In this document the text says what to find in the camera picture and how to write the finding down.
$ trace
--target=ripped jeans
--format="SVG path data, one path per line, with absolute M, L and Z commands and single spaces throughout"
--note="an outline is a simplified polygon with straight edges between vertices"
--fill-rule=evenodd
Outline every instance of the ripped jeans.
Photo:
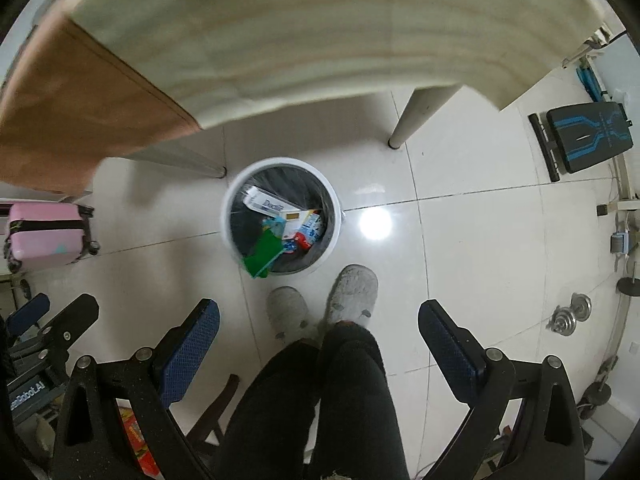
M 314 407 L 318 437 L 305 472 Z M 297 341 L 244 393 L 220 446 L 216 480 L 408 480 L 396 410 L 374 337 L 338 323 L 321 349 Z

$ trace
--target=black trash bag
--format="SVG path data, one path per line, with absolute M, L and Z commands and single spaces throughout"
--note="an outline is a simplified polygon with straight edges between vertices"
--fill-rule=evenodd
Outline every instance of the black trash bag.
M 291 254 L 281 254 L 273 263 L 271 272 L 290 274 L 311 266 L 324 253 L 331 241 L 335 223 L 335 210 L 331 196 L 318 178 L 303 168 L 281 165 L 257 171 L 242 184 L 231 205 L 229 227 L 231 239 L 243 257 L 252 254 L 262 235 L 265 215 L 249 209 L 242 200 L 251 186 L 259 187 L 291 202 L 300 209 L 318 209 L 324 232 L 308 250 L 298 248 Z

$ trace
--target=white wall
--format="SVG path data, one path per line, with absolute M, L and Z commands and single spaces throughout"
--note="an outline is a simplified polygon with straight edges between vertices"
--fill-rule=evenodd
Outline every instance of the white wall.
M 631 298 L 626 327 L 622 335 L 619 361 L 609 376 L 612 396 L 609 403 L 634 422 L 640 419 L 640 349 L 630 352 L 632 343 L 640 346 L 640 298 Z
M 24 40 L 27 39 L 38 9 L 46 4 L 47 0 L 31 0 L 22 10 L 18 19 L 9 30 L 0 44 L 0 80 L 4 82 L 7 71 Z
M 640 187 L 640 56 L 628 36 L 603 49 L 594 62 L 612 99 L 625 105 L 633 122 L 629 128 L 634 146 L 625 158 L 636 188 Z

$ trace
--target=trash can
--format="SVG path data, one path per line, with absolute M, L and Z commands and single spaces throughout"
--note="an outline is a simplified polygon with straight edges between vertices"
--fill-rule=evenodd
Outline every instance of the trash can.
M 299 248 L 280 254 L 270 265 L 270 273 L 283 275 L 317 269 L 334 250 L 342 224 L 342 209 L 329 181 L 313 166 L 289 157 L 260 160 L 238 174 L 223 199 L 221 215 L 225 245 L 241 263 L 252 254 L 268 218 L 245 204 L 254 187 L 301 210 L 317 210 L 323 227 L 308 251 Z

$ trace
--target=foot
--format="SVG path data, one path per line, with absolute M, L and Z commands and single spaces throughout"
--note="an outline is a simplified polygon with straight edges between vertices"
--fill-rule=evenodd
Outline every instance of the foot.
M 378 297 L 378 278 L 373 270 L 361 265 L 348 265 L 335 280 L 329 296 L 326 326 L 351 321 L 366 327 Z
M 267 297 L 267 316 L 276 339 L 284 344 L 299 339 L 318 339 L 318 329 L 313 326 L 305 298 L 292 286 L 281 286 Z

